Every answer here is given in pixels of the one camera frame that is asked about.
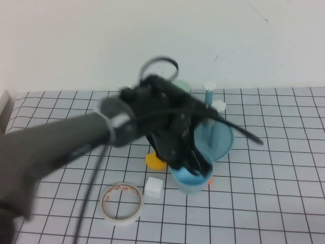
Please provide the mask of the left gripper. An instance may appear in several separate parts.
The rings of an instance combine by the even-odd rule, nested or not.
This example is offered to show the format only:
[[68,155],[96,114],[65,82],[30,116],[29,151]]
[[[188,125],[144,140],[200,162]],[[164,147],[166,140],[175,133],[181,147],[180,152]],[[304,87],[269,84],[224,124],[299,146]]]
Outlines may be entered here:
[[211,175],[212,159],[199,150],[199,161],[192,151],[193,129],[192,115],[186,112],[165,112],[149,118],[153,129],[148,134],[148,141],[157,158],[166,162],[173,169],[186,168],[192,175]]

